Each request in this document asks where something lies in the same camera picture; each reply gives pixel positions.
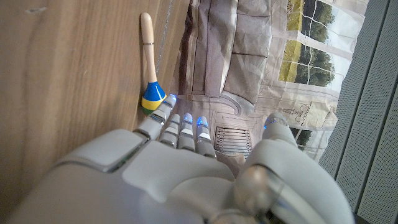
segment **perforated panel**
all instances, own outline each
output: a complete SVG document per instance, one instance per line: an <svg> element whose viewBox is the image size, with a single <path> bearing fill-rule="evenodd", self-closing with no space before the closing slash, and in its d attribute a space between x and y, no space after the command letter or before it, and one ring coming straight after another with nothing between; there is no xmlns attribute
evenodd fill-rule
<svg viewBox="0 0 398 224"><path fill-rule="evenodd" d="M354 211L396 88L397 13L398 1L391 1L336 178Z"/></svg>
<svg viewBox="0 0 398 224"><path fill-rule="evenodd" d="M364 81L368 75L388 2L388 0L370 0L365 13L366 18L358 36L353 61L341 87L336 112L338 122L328 147L319 161L319 164L334 178L340 166Z"/></svg>
<svg viewBox="0 0 398 224"><path fill-rule="evenodd" d="M381 69L380 72L392 73L395 77L398 76L397 24L398 1L391 1L379 41L381 50L385 52L380 60L384 60L385 63L384 68L378 69ZM395 96L358 209L358 215L371 223L398 222L398 91L396 88L397 80L393 87Z"/></svg>
<svg viewBox="0 0 398 224"><path fill-rule="evenodd" d="M358 215L371 223L394 223L398 212L398 91L374 157Z"/></svg>

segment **wooden surface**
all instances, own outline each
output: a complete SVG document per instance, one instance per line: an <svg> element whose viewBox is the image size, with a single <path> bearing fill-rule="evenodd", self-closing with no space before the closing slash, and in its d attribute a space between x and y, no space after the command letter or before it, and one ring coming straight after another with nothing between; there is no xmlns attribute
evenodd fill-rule
<svg viewBox="0 0 398 224"><path fill-rule="evenodd" d="M189 1L173 0L158 81L166 93ZM155 63L170 1L0 3L0 222L54 162L144 117L139 15L152 16Z"/></svg>

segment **tree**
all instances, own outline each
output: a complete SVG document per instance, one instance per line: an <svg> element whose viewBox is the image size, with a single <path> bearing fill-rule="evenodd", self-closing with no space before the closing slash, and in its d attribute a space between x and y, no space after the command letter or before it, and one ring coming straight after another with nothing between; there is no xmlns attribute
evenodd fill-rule
<svg viewBox="0 0 398 224"><path fill-rule="evenodd" d="M328 30L326 27L335 20L332 9L332 6L321 1L317 1L317 8L315 8L315 0L304 0L303 14L308 17L313 16L314 21L310 18L303 17L302 34L310 35L312 39L325 43L328 38Z"/></svg>
<svg viewBox="0 0 398 224"><path fill-rule="evenodd" d="M305 47L304 45L302 45L298 62L306 65L309 63L309 65L318 68L298 65L297 74L294 81L295 83L307 84L308 82L309 85L326 87L335 78L335 68L333 67L333 64L330 63L330 56L326 52L310 47Z"/></svg>

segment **air vent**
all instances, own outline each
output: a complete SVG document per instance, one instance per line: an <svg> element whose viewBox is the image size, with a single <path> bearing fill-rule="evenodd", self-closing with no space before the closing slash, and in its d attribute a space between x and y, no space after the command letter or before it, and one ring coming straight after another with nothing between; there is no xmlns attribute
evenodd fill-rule
<svg viewBox="0 0 398 224"><path fill-rule="evenodd" d="M251 152L249 130L216 127L215 149L220 152L240 152L247 159Z"/></svg>

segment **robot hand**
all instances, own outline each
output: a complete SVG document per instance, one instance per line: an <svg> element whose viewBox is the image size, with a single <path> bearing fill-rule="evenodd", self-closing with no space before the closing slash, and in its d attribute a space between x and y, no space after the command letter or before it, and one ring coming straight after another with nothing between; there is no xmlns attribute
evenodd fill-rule
<svg viewBox="0 0 398 224"><path fill-rule="evenodd" d="M190 114L167 123L175 102L168 96L134 132L111 131L66 155L9 223L354 223L281 114L268 117L235 179L215 159L206 118L196 143Z"/></svg>

